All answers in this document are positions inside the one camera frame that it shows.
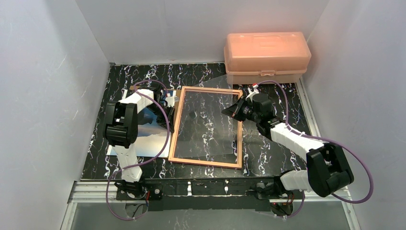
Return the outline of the pink wooden picture frame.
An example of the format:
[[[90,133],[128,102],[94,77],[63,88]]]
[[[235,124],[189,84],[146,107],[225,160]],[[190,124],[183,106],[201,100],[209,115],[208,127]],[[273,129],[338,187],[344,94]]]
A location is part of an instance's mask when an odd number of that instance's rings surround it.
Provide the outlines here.
[[[241,90],[184,86],[168,160],[242,168],[242,123],[222,113],[242,95]]]

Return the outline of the blue sky landscape photo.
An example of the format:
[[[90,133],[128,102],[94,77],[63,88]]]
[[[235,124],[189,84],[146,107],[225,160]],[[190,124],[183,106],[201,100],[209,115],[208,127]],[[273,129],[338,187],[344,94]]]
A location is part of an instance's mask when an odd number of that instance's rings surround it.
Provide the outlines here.
[[[170,95],[176,95],[180,91],[169,90]],[[138,113],[138,137],[134,143],[138,157],[154,157],[162,149],[165,143],[167,131],[156,123],[156,115],[148,108],[144,108]],[[165,150],[160,154],[160,158],[169,156],[170,138]],[[116,152],[111,145],[108,146],[106,155],[116,156]]]

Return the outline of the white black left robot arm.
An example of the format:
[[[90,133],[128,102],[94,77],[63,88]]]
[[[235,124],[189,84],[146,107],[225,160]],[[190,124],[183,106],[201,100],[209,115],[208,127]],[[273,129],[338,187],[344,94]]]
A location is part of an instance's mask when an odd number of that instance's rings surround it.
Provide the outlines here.
[[[173,132],[175,92],[139,89],[132,95],[107,104],[103,137],[115,152],[124,184],[138,183],[142,157],[167,157]]]

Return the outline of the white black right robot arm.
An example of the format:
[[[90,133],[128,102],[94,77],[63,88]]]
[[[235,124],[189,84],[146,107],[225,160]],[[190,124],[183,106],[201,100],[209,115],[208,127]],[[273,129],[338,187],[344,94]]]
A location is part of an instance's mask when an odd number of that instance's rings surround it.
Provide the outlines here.
[[[285,171],[275,176],[271,184],[274,193],[282,195],[302,190],[326,197],[354,182],[342,147],[307,138],[289,128],[275,115],[266,94],[255,94],[250,98],[242,96],[232,106],[223,109],[222,114],[240,122],[254,122],[261,135],[283,145],[306,162],[306,170]]]

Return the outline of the clear acrylic sheet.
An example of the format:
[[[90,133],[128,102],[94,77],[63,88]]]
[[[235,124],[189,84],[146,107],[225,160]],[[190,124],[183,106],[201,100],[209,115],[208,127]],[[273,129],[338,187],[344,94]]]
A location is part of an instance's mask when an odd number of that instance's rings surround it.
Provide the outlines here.
[[[238,122],[222,114],[239,98],[232,90],[225,75],[182,89],[175,158],[237,162]]]

